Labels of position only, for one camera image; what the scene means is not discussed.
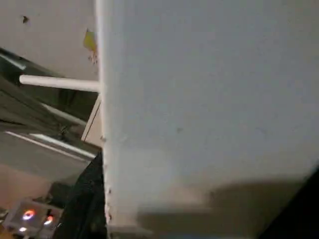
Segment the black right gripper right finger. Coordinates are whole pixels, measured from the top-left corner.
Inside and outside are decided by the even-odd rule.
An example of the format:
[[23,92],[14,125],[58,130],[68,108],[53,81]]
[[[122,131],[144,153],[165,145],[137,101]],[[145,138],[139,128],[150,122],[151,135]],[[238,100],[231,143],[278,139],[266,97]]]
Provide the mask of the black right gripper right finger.
[[319,168],[299,179],[256,182],[257,239],[319,237]]

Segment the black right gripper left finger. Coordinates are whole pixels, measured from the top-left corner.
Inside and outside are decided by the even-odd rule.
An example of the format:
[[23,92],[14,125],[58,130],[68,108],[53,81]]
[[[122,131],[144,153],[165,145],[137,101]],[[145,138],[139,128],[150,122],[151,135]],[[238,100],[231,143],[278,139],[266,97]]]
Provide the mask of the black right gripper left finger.
[[54,239],[106,239],[103,157],[99,152],[78,177],[54,231]]

